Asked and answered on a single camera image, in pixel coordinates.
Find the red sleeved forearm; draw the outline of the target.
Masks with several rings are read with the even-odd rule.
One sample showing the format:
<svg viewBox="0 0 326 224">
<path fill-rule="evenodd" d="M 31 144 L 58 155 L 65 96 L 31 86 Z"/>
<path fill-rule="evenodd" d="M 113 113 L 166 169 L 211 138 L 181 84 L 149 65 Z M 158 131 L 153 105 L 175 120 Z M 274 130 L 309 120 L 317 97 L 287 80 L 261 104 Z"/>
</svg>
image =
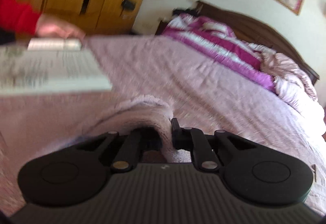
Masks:
<svg viewBox="0 0 326 224">
<path fill-rule="evenodd" d="M 40 16 L 27 3 L 1 0 L 1 45 L 14 42 L 16 33 L 35 35 Z"/>
</svg>

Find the person's hand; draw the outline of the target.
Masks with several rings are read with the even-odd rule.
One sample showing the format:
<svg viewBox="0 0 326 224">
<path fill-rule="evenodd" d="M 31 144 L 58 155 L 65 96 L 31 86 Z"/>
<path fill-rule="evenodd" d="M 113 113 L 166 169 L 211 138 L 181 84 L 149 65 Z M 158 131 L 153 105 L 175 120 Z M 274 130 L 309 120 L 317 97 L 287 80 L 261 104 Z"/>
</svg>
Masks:
<svg viewBox="0 0 326 224">
<path fill-rule="evenodd" d="M 55 16 L 42 14 L 37 21 L 35 34 L 45 38 L 84 39 L 85 33 L 77 26 Z"/>
</svg>

